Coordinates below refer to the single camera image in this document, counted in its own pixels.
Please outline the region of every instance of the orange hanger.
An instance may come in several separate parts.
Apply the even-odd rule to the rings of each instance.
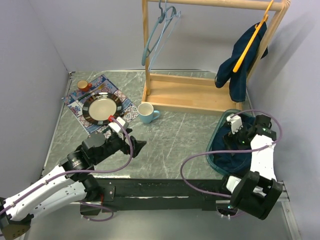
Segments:
[[[261,22],[259,23],[259,25],[258,25],[258,26],[257,26],[257,25],[255,26],[255,31],[254,31],[254,33],[253,33],[250,41],[248,42],[248,44],[247,44],[247,46],[245,47],[243,53],[241,54],[240,58],[238,59],[238,61],[236,62],[235,66],[234,66],[234,68],[233,68],[233,72],[234,72],[234,73],[236,73],[236,72],[239,70],[242,62],[243,62],[244,59],[245,59],[245,56],[247,55],[247,53],[248,53],[248,51],[249,51],[249,48],[251,47],[252,43],[254,42],[254,40],[255,40],[255,38],[256,38],[259,30],[261,29],[262,25],[263,25],[265,22],[268,21],[268,17],[269,17],[268,11],[269,11],[269,9],[270,9],[270,7],[271,7],[271,5],[272,5],[273,3],[274,3],[274,0],[272,0],[272,1],[269,3],[268,7],[266,8],[266,10],[265,10],[265,12],[264,12],[263,18],[262,18]]]

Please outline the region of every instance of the red cup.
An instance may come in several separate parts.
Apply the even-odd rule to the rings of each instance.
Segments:
[[[88,92],[90,90],[90,88],[92,87],[92,83],[88,83],[86,80],[80,80],[77,83],[77,87],[82,92]]]

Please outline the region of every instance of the plate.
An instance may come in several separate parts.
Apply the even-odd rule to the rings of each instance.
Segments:
[[[83,104],[82,114],[85,120],[94,125],[109,124],[108,118],[119,117],[122,112],[120,99],[108,92],[100,92],[89,97]]]

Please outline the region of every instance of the teal plastic tray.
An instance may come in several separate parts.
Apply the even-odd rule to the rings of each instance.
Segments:
[[[210,139],[210,141],[209,141],[208,147],[206,148],[206,152],[212,151],[212,142],[214,141],[215,136],[216,136],[218,130],[219,130],[219,129],[224,125],[224,123],[226,122],[227,117],[228,117],[230,114],[236,114],[236,113],[238,113],[238,112],[240,112],[240,110],[238,110],[238,109],[229,109],[229,110],[225,111],[225,112],[222,114],[222,116],[221,116],[221,118],[220,118],[220,120],[219,120],[219,122],[218,122],[218,124],[217,124],[217,126],[216,126],[216,128],[215,128],[215,130],[214,130],[214,132],[213,132],[213,135],[212,135],[212,137],[211,137],[211,139]],[[222,175],[227,175],[227,174],[229,174],[229,172],[227,172],[227,171],[223,170],[222,168],[218,167],[217,165],[215,165],[215,163],[214,163],[214,155],[213,155],[213,154],[207,154],[207,155],[206,155],[206,160],[207,160],[208,164],[209,164],[215,171],[217,171],[218,173],[220,173],[220,174],[222,174]]]

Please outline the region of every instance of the mug handle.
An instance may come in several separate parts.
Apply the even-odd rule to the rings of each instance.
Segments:
[[[160,112],[157,111],[157,110],[154,110],[154,111],[153,111],[153,114],[157,114],[157,115],[153,117],[152,121],[155,120],[155,119],[157,119],[158,117],[160,117]]]

